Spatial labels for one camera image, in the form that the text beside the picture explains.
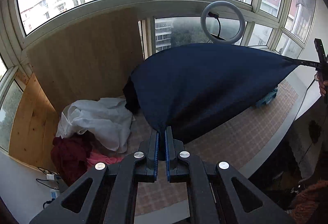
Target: white cloth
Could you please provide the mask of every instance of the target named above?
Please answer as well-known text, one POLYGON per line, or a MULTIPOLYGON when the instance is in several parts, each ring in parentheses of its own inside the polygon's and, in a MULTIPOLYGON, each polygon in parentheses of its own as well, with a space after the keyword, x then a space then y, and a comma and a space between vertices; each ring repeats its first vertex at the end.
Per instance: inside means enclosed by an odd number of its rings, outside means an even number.
POLYGON ((68 138, 87 130, 106 148, 118 153, 127 150, 132 113, 122 98, 101 98, 99 101, 78 100, 64 108, 56 137, 68 138))

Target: wooden board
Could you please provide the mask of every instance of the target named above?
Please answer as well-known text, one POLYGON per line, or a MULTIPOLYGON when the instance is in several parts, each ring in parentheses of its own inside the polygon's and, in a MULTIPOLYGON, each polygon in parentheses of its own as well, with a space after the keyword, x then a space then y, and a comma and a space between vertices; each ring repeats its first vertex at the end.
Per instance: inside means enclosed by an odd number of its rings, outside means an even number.
POLYGON ((55 171, 50 151, 58 122, 58 114, 33 74, 15 114, 9 155, 28 165, 55 171))
POLYGON ((84 19, 45 36, 27 56, 58 114, 76 100, 120 96, 143 61, 136 12, 122 9, 84 19))

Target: round metal bolt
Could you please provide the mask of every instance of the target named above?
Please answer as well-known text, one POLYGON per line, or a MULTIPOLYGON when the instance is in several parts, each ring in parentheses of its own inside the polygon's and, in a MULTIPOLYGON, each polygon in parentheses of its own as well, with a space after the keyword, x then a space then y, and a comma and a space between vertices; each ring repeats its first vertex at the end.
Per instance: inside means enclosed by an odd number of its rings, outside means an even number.
POLYGON ((106 165, 102 162, 99 162, 95 165, 96 170, 103 170, 106 167, 106 165))
POLYGON ((190 153, 188 151, 181 151, 180 157, 187 158, 190 156, 190 153))
POLYGON ((142 153, 142 152, 140 152, 140 151, 134 153, 134 157, 135 157, 135 158, 142 158, 142 157, 144 157, 144 155, 145 155, 145 154, 142 153))
POLYGON ((219 163, 219 167, 223 170, 226 170, 227 168, 229 168, 229 164, 225 161, 222 161, 219 163))

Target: white ring light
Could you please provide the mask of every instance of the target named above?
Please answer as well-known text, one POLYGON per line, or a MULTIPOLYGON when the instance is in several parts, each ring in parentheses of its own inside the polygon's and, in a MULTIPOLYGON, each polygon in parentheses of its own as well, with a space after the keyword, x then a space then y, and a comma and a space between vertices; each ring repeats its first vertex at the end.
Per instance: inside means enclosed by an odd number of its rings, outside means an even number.
POLYGON ((240 9, 238 9, 234 4, 227 2, 227 1, 216 1, 216 2, 212 2, 211 4, 207 5, 205 7, 205 9, 202 12, 202 15, 200 17, 200 25, 204 31, 204 33, 207 35, 207 37, 212 41, 212 42, 216 42, 216 43, 224 43, 224 44, 234 44, 236 43, 240 38, 242 38, 242 36, 244 35, 245 32, 245 18, 242 14, 242 12, 240 11, 240 9), (211 33, 208 31, 207 27, 206 27, 206 17, 208 15, 208 13, 210 12, 211 9, 217 7, 217 6, 226 6, 230 9, 232 9, 238 16, 239 18, 239 30, 238 33, 231 38, 230 40, 220 40, 215 38, 214 36, 211 35, 211 33))

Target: hand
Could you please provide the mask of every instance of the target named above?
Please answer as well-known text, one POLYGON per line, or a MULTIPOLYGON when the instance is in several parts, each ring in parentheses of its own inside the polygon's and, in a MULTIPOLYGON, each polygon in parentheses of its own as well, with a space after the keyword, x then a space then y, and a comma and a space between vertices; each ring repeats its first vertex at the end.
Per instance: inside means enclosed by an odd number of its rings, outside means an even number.
POLYGON ((321 72, 317 72, 317 76, 319 79, 319 89, 320 89, 320 94, 324 96, 326 94, 325 86, 328 86, 328 81, 323 81, 322 80, 322 74, 321 72))

